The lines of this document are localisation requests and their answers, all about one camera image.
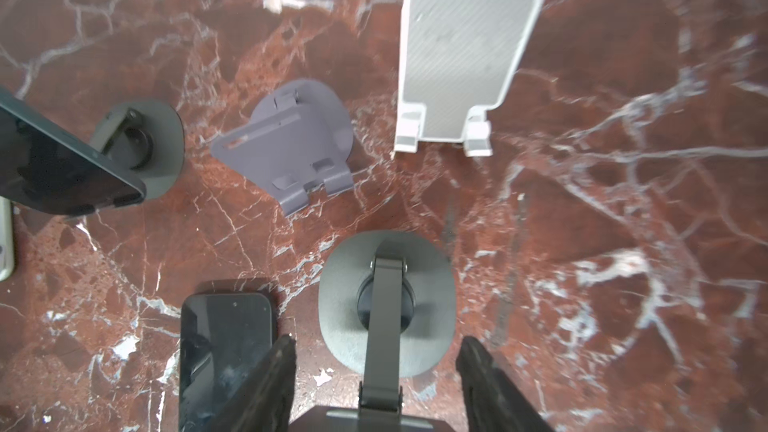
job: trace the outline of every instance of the marble surface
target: marble surface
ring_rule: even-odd
[[[391,158],[401,0],[0,0],[0,84],[82,139],[143,96],[184,120],[159,200],[19,210],[0,284],[0,430],[174,430],[179,307],[265,287],[299,345],[294,416],[353,407],[322,264],[378,228],[444,247],[456,340],[406,412],[466,429],[453,361],[482,339],[558,431],[768,429],[768,0],[547,0],[494,156]],[[279,84],[350,110],[355,188],[286,219],[208,152]]]

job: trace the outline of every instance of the gray oval base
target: gray oval base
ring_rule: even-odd
[[[368,331],[357,316],[357,293],[371,273],[376,248],[385,239],[402,244],[406,278],[415,311],[400,335],[400,377],[412,377],[437,365],[456,329],[456,283],[447,257],[424,237],[409,232],[374,231],[353,235],[333,251],[320,276],[320,331],[334,357],[362,374]]]

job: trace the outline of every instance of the purple phone stand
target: purple phone stand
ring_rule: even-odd
[[[354,186],[346,164],[354,132],[350,114],[327,85],[294,80],[254,109],[250,122],[210,145],[210,153],[277,199],[290,216],[321,183],[329,196]]]

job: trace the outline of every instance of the round base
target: round base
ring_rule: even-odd
[[[157,100],[123,102],[110,109],[109,115],[133,109],[141,114],[141,129],[153,139],[152,156],[146,164],[133,169],[147,186],[146,200],[168,192],[176,182],[184,164],[184,128],[173,107]],[[105,121],[96,125],[96,132]]]
[[[420,235],[363,232],[333,251],[320,276],[320,331],[334,357],[362,374],[368,331],[358,316],[361,286],[371,273],[371,259],[384,240],[398,242],[406,255],[405,278],[413,294],[413,317],[400,334],[400,377],[412,377],[437,365],[456,328],[456,284],[447,257]]]

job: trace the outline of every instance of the white phone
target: white phone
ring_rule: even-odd
[[[11,276],[16,261],[13,255],[13,209],[11,201],[0,197],[0,281]]]

